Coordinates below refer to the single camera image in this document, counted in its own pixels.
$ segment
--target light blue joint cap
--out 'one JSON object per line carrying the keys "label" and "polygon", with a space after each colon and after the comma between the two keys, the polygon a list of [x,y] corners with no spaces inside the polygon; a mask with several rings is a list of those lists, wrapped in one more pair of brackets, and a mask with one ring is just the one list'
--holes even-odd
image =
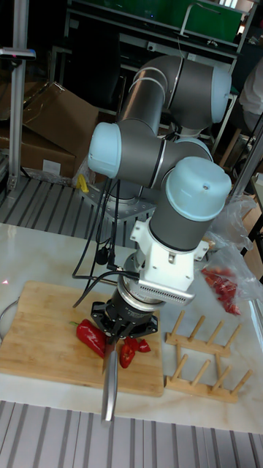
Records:
{"label": "light blue joint cap", "polygon": [[184,218],[201,222],[220,213],[230,189],[230,177],[221,167],[196,156],[180,160],[166,183],[171,206]]}
{"label": "light blue joint cap", "polygon": [[231,75],[219,67],[214,67],[211,83],[211,116],[214,124],[221,122],[226,110],[231,89]]}
{"label": "light blue joint cap", "polygon": [[96,126],[88,150],[88,166],[97,173],[114,178],[121,163],[121,131],[117,124]]}

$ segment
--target robotic arm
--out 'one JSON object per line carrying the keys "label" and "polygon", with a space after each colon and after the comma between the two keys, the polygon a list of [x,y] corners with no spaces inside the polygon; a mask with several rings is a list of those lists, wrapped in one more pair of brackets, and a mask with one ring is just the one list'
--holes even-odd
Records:
{"label": "robotic arm", "polygon": [[[92,137],[92,170],[161,189],[146,222],[135,223],[139,249],[119,276],[107,304],[94,303],[92,317],[108,336],[143,336],[158,329],[154,311],[165,302],[186,306],[193,298],[194,261],[208,250],[202,237],[224,207],[231,181],[195,137],[224,115],[231,77],[219,68],[164,56],[134,77],[117,124],[99,124]],[[176,143],[157,138],[163,107],[182,127]]]}

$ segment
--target wooden peg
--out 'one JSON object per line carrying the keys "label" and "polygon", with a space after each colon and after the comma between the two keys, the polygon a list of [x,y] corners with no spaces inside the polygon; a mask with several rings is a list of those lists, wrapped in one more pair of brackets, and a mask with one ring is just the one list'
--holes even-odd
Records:
{"label": "wooden peg", "polygon": [[[220,378],[222,375],[221,361],[220,361],[220,355],[217,352],[216,352],[216,370],[217,370],[218,378]],[[224,388],[223,382],[219,385],[219,388]]]}
{"label": "wooden peg", "polygon": [[237,334],[240,332],[241,328],[242,328],[242,323],[240,323],[240,324],[237,326],[237,328],[235,329],[234,333],[230,336],[229,341],[226,343],[226,345],[225,345],[225,347],[224,347],[225,350],[228,350],[228,349],[229,349],[230,344],[235,340],[235,337],[236,337]]}
{"label": "wooden peg", "polygon": [[230,373],[231,369],[232,369],[232,366],[228,366],[228,367],[224,370],[224,372],[223,372],[223,374],[221,375],[221,377],[218,379],[218,381],[217,381],[217,382],[215,383],[215,385],[212,387],[212,389],[211,389],[212,392],[218,389],[219,385],[220,385],[220,384],[223,382],[223,380],[226,378],[227,374]]}
{"label": "wooden peg", "polygon": [[[178,367],[179,364],[180,364],[180,343],[177,343],[177,345],[176,345],[176,363],[177,363],[177,367]],[[178,377],[179,377],[179,379],[182,378],[182,372],[179,373]]]}
{"label": "wooden peg", "polygon": [[188,354],[183,355],[182,361],[180,362],[179,366],[177,367],[175,373],[173,374],[171,382],[174,382],[178,378],[178,375],[181,372],[181,370],[182,370],[182,368],[185,365],[187,360],[188,360]]}
{"label": "wooden peg", "polygon": [[207,342],[207,346],[210,346],[210,345],[213,343],[213,341],[214,341],[216,335],[219,333],[219,331],[221,330],[221,328],[223,327],[223,325],[224,325],[224,320],[220,321],[220,323],[219,323],[218,326],[216,327],[215,331],[212,333],[211,337],[209,338],[209,340],[208,340],[208,342]]}
{"label": "wooden peg", "polygon": [[185,310],[182,310],[182,312],[180,313],[178,319],[176,320],[175,326],[174,326],[174,328],[173,328],[173,330],[172,330],[171,336],[173,336],[173,335],[176,334],[176,332],[177,332],[177,330],[178,330],[178,328],[179,328],[179,326],[180,326],[180,323],[181,323],[182,320],[183,320],[183,316],[184,316],[185,313],[186,313]]}
{"label": "wooden peg", "polygon": [[241,387],[246,383],[246,381],[249,379],[249,377],[253,374],[253,371],[249,369],[247,373],[244,375],[244,377],[241,379],[241,381],[237,384],[237,386],[232,390],[231,395],[235,396],[237,395],[237,392],[241,389]]}
{"label": "wooden peg", "polygon": [[205,363],[202,365],[201,369],[199,370],[198,374],[194,378],[193,382],[191,382],[192,387],[195,387],[196,384],[200,381],[202,375],[204,374],[205,370],[208,368],[210,362],[211,362],[210,359],[207,359]]}
{"label": "wooden peg", "polygon": [[199,330],[199,328],[201,327],[202,323],[205,321],[205,316],[202,315],[201,318],[199,319],[199,321],[197,322],[196,326],[194,327],[193,331],[191,332],[191,335],[189,336],[188,338],[188,341],[191,343],[191,341],[193,341],[194,337],[196,336],[197,334],[197,331]]}

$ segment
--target cardboard box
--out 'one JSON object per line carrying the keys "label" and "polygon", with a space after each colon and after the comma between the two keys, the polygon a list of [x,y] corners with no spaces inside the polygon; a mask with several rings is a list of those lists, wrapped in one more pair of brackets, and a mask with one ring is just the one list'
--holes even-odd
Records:
{"label": "cardboard box", "polygon": [[[27,105],[46,87],[47,83],[43,81],[25,83],[24,105]],[[0,98],[0,121],[6,121],[10,119],[11,83],[2,82],[0,84]]]}
{"label": "cardboard box", "polygon": [[[72,178],[88,154],[98,113],[57,83],[36,93],[23,111],[21,165]],[[5,126],[0,148],[9,148]]]}
{"label": "cardboard box", "polygon": [[88,154],[99,111],[61,85],[53,83],[23,111],[23,125],[76,157]]}
{"label": "cardboard box", "polygon": [[[0,127],[0,149],[9,148],[9,128]],[[68,151],[25,128],[22,134],[21,165],[62,177],[72,178],[76,158]]]}

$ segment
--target red bell pepper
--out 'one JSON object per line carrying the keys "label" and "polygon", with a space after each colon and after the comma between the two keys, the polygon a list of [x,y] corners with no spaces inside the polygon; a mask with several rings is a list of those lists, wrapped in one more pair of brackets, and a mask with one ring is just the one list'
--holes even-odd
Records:
{"label": "red bell pepper", "polygon": [[142,339],[142,341],[139,343],[139,351],[150,352],[150,346],[148,345],[145,339]]}
{"label": "red bell pepper", "polygon": [[135,351],[128,344],[124,344],[121,348],[121,354],[120,354],[121,367],[123,367],[124,369],[127,369],[131,361],[133,360],[134,356],[135,356]]}
{"label": "red bell pepper", "polygon": [[131,338],[130,336],[127,336],[124,340],[124,343],[130,346],[131,349],[134,350],[134,352],[138,351],[139,349],[139,343],[136,340],[136,338]]}
{"label": "red bell pepper", "polygon": [[95,351],[101,358],[105,356],[105,347],[107,337],[103,331],[95,327],[88,319],[84,319],[77,325],[77,337],[80,341],[87,344],[91,350]]}
{"label": "red bell pepper", "polygon": [[224,276],[235,277],[229,268],[220,269],[213,268],[212,270],[202,269],[205,275],[205,281],[218,294],[218,301],[222,302],[222,306],[229,314],[240,315],[239,308],[235,305],[234,299],[237,292],[237,284]]}

